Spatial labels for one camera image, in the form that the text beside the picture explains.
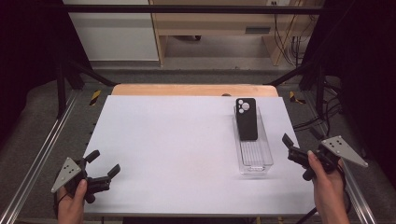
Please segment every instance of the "aluminum rail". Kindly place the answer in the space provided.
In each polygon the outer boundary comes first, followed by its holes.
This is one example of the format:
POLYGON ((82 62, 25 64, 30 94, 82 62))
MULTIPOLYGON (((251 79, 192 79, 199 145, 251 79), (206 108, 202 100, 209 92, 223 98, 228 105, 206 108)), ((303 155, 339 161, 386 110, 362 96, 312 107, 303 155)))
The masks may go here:
POLYGON ((61 133, 79 95, 79 91, 72 91, 70 94, 64 115, 61 118, 56 119, 51 131, 49 132, 49 135, 47 136, 47 139, 40 148, 40 151, 35 157, 35 161, 23 179, 20 187, 18 188, 11 202, 8 204, 6 210, 0 216, 1 224, 12 224, 17 219, 17 216, 20 213, 30 191, 32 190, 35 181, 40 175, 40 172, 44 167, 44 164, 51 153, 53 146, 55 145, 56 140, 58 139, 59 134, 61 133))
POLYGON ((339 13, 340 8, 324 7, 251 7, 251 6, 195 6, 195 5, 41 5, 50 10, 84 13, 219 13, 219 14, 295 14, 322 15, 339 13))

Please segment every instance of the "yellow tape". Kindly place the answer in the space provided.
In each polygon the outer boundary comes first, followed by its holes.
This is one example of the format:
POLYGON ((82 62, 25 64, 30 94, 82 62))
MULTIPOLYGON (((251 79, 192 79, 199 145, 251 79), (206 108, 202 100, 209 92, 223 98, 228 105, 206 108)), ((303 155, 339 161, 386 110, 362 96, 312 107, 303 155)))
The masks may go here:
POLYGON ((295 103, 299 103, 300 105, 305 104, 305 100, 297 100, 296 97, 294 96, 294 92, 291 91, 290 92, 290 101, 291 102, 295 102, 295 103))
POLYGON ((95 105, 95 104, 96 104, 96 101, 97 101, 98 98, 99 98, 100 92, 101 92, 101 91, 95 91, 95 92, 93 93, 93 96, 92 96, 91 101, 90 101, 90 105, 95 105))

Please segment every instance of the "gray floor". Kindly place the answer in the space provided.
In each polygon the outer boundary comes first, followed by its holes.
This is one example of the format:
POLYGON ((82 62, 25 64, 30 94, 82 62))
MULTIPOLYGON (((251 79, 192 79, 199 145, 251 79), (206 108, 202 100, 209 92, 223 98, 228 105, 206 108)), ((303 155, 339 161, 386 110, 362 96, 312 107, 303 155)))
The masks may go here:
MULTIPOLYGON (((122 83, 262 84, 282 76, 292 68, 288 65, 273 67, 260 38, 203 36, 202 42, 199 43, 191 38, 176 36, 169 42, 164 67, 150 65, 134 70, 101 67, 97 71, 104 77, 122 83), (252 50, 237 50, 246 49, 248 45, 255 47, 252 47, 252 50)), ((83 155, 106 96, 112 90, 89 77, 83 76, 83 78, 86 86, 83 91, 78 92, 76 105, 33 184, 17 222, 51 223, 54 220, 50 187, 57 169, 66 156, 77 159, 83 155), (95 105, 89 105, 92 94, 96 90, 101 90, 102 93, 95 105)), ((277 87, 279 95, 284 98, 293 125, 306 122, 315 116, 310 104, 290 101, 290 91, 295 92, 297 99, 309 100, 308 98, 312 95, 310 91, 299 91, 295 85, 298 79, 298 77, 294 78, 277 87)), ((330 98, 332 98, 332 93, 326 91, 326 99, 330 98)), ((5 211, 31 164, 35 161, 35 156, 55 122, 56 113, 55 82, 38 87, 29 93, 28 103, 21 113, 19 122, 0 150, 0 184, 4 192, 0 194, 0 211, 5 211)), ((309 131, 299 131, 296 135, 300 147, 318 146, 318 140, 309 131)), ((336 114, 331 118, 331 135, 342 135, 350 145, 360 151, 361 141, 354 130, 353 122, 347 119, 346 115, 336 114)), ((373 211, 377 223, 396 223, 396 214, 393 211, 396 207, 396 191, 370 155, 366 160, 369 168, 363 169, 353 164, 348 164, 348 166, 373 211)), ((360 223, 354 209, 349 217, 352 223, 360 223)), ((284 217, 284 219, 284 223, 294 223, 298 217, 284 217)), ((97 218, 87 217, 87 220, 97 220, 97 218)), ((120 222, 119 218, 109 220, 120 222)), ((306 223, 314 223, 315 220, 318 218, 314 217, 306 223)), ((262 223, 278 223, 277 217, 263 217, 262 223)))

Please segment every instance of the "metal frame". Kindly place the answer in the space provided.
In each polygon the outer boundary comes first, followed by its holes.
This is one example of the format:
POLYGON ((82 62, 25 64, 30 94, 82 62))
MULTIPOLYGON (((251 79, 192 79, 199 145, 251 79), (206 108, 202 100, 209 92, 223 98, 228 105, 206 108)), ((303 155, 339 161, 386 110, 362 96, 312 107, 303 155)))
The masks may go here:
MULTIPOLYGON (((324 8, 324 7, 232 7, 232 6, 141 6, 141 5, 39 5, 40 9, 44 10, 63 10, 66 12, 85 12, 85 13, 221 13, 221 14, 297 14, 297 15, 323 15, 329 13, 340 12, 341 8, 324 8)), ((315 72, 318 71, 320 67, 321 60, 323 60, 323 52, 326 48, 329 48, 329 43, 332 41, 332 36, 336 31, 338 24, 343 21, 342 17, 339 21, 334 23, 330 34, 321 43, 320 47, 315 51, 313 55, 313 60, 309 62, 303 62, 303 65, 294 69, 293 71, 287 73, 285 76, 269 83, 273 86, 278 86, 284 81, 295 77, 300 74, 305 74, 302 82, 300 83, 300 88, 302 90, 309 89, 315 82, 316 75, 315 72)), ((13 223, 21 207, 23 206, 27 196, 35 183, 41 168, 46 161, 50 151, 56 142, 58 135, 60 134, 62 127, 64 126, 65 120, 70 114, 73 104, 78 96, 77 93, 72 94, 69 99, 70 104, 66 106, 65 93, 64 93, 64 78, 67 77, 73 89, 82 88, 83 82, 79 77, 70 77, 65 74, 68 67, 74 67, 75 69, 86 73, 87 75, 98 79, 102 83, 114 86, 117 83, 106 80, 94 73, 91 69, 87 69, 78 63, 74 62, 73 59, 67 58, 64 52, 61 52, 61 48, 56 46, 57 44, 62 45, 59 41, 55 40, 50 33, 47 33, 46 38, 49 40, 49 51, 51 51, 52 56, 56 59, 57 64, 57 80, 58 80, 58 100, 59 100, 59 114, 58 119, 55 122, 52 131, 49 134, 43 147, 40 149, 34 163, 31 166, 26 177, 12 199, 11 203, 8 205, 6 211, 2 214, 0 223, 13 223)), ((348 191, 351 193, 351 199, 355 205, 355 209, 358 213, 359 218, 362 223, 374 224, 374 216, 368 207, 366 201, 361 195, 361 191, 356 184, 353 176, 350 174, 346 166, 346 179, 348 182, 348 191)))

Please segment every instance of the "triangular gripper plate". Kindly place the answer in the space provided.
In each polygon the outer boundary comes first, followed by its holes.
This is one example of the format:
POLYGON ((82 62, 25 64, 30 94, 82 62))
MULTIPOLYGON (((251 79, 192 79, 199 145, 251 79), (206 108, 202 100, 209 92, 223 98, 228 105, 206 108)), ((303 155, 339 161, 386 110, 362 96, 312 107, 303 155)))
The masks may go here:
POLYGON ((73 179, 78 173, 81 172, 79 166, 70 158, 67 158, 62 166, 62 170, 56 177, 55 183, 50 190, 51 193, 55 193, 61 186, 65 185, 69 180, 73 179))

